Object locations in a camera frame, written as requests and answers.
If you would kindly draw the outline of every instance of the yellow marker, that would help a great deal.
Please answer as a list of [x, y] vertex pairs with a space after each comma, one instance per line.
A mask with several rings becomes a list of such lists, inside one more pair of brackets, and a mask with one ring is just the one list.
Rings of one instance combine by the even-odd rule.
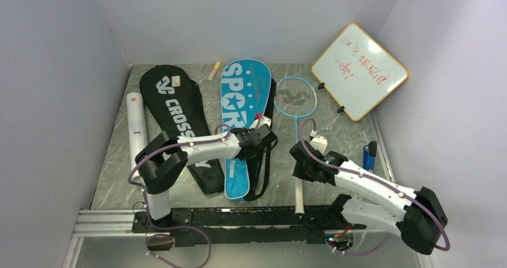
[[213, 67], [213, 69], [211, 70], [211, 72], [209, 73], [209, 77], [207, 78], [209, 81], [212, 80], [215, 75], [216, 75], [216, 72], [218, 72], [218, 69], [220, 68], [220, 66], [222, 65], [221, 62], [217, 62], [215, 64], [215, 66]]

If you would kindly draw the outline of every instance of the gray table surface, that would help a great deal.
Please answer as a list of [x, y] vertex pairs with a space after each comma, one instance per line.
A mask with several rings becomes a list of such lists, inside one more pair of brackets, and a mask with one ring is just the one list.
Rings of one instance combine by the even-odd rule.
[[[214, 64], [176, 65], [181, 67], [190, 78], [200, 84], [203, 95], [204, 112], [208, 126], [212, 129], [221, 123], [220, 108], [220, 75], [224, 66], [218, 71], [212, 81], [207, 80]], [[127, 108], [125, 95], [139, 92], [139, 80], [143, 74], [155, 65], [135, 65], [132, 67], [123, 101], [118, 110], [114, 130], [109, 143], [108, 152], [100, 174], [97, 190], [91, 209], [124, 209], [142, 200], [141, 191], [127, 182], [130, 172], [129, 136], [127, 127]], [[296, 75], [309, 80], [316, 88], [319, 81], [311, 73], [312, 64], [277, 63], [267, 64], [275, 81], [288, 75]], [[370, 141], [378, 141], [375, 121], [372, 114], [366, 115], [361, 121], [351, 121], [345, 113], [337, 114], [339, 104], [326, 90], [317, 91], [317, 109], [310, 116], [317, 121], [318, 134], [328, 139], [328, 151], [334, 150], [344, 154], [357, 164], [362, 163], [362, 147]], [[145, 109], [146, 130], [148, 141], [154, 139], [160, 128]], [[253, 202], [236, 202], [227, 199], [223, 193], [204, 195], [190, 173], [183, 171], [176, 184], [170, 189], [170, 199], [173, 207], [245, 207], [245, 206], [293, 206], [294, 177], [292, 170], [295, 160], [290, 156], [289, 149], [295, 143], [294, 119], [280, 113], [276, 108], [273, 116], [273, 130], [278, 136], [279, 143], [271, 154], [271, 174], [268, 189], [262, 197]], [[387, 157], [382, 155], [375, 162], [374, 173], [387, 178]], [[259, 180], [262, 187], [262, 173]], [[333, 187], [329, 184], [303, 182], [304, 204], [330, 204], [340, 193], [350, 194], [350, 191]]]

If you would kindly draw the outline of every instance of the yellow frame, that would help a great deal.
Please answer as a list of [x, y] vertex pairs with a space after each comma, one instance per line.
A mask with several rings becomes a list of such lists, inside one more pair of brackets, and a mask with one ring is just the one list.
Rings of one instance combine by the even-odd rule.
[[[321, 83], [322, 83], [322, 80], [319, 78], [319, 76], [317, 74], [315, 74], [315, 72], [313, 71], [313, 67], [315, 66], [315, 64], [317, 62], [319, 62], [319, 60], [322, 58], [322, 56], [324, 56], [328, 50], [334, 45], [335, 42], [338, 41], [338, 39], [343, 35], [343, 33], [345, 33], [345, 31], [351, 26], [351, 25], [355, 25], [356, 27], [358, 27], [361, 32], [363, 32], [366, 36], [368, 36], [368, 38], [371, 40], [371, 41], [374, 41], [389, 57], [391, 57], [391, 59], [393, 59], [406, 73], [407, 73], [407, 76], [396, 86], [394, 87], [393, 90], [391, 90], [390, 92], [388, 92], [383, 98], [381, 98], [377, 103], [375, 103], [369, 110], [367, 110], [365, 112], [365, 114], [363, 114], [361, 117], [359, 117], [358, 119], [354, 119], [350, 116], [349, 112], [347, 111], [347, 108], [345, 108], [343, 111], [349, 116], [349, 118], [353, 121], [359, 121], [361, 120], [365, 115], [367, 115], [374, 107], [376, 107], [381, 101], [383, 101], [388, 95], [390, 95], [392, 92], [394, 92], [394, 90], [396, 90], [399, 85], [401, 85], [403, 82], [405, 82], [408, 78], [408, 70], [402, 65], [400, 64], [393, 56], [391, 56], [391, 54], [386, 51], [386, 49], [384, 49], [380, 44], [378, 44], [370, 35], [368, 35], [368, 33], [366, 33], [358, 24], [356, 23], [350, 23], [348, 24], [345, 29], [343, 29], [343, 31], [341, 31], [341, 33], [336, 37], [336, 39], [331, 43], [331, 45], [329, 45], [329, 47], [324, 51], [324, 53], [322, 53], [322, 55], [320, 55], [320, 57], [317, 59], [317, 61], [315, 61], [315, 63], [313, 64], [313, 66], [311, 66], [311, 72], [312, 74], [317, 78], [317, 80], [319, 80]], [[340, 106], [343, 106], [340, 101], [328, 90], [328, 88], [326, 86], [324, 86], [326, 88], [326, 90], [328, 91], [328, 93], [333, 97], [333, 99], [340, 105]]]

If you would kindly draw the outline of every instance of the whiteboard with yellow frame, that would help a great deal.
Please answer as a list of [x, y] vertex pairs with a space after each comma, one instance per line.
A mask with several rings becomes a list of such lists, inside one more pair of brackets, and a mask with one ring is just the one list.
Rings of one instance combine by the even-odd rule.
[[356, 23], [311, 67], [352, 120], [360, 120], [408, 78], [408, 70]]

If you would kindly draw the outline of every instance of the orange wire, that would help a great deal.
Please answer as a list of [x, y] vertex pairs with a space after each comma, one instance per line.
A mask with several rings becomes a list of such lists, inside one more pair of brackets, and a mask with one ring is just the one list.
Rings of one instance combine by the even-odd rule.
[[334, 237], [342, 237], [342, 236], [344, 236], [347, 232], [349, 232], [351, 226], [352, 226], [351, 224], [347, 225], [347, 227], [345, 228], [345, 230], [343, 230], [342, 233], [335, 234]]

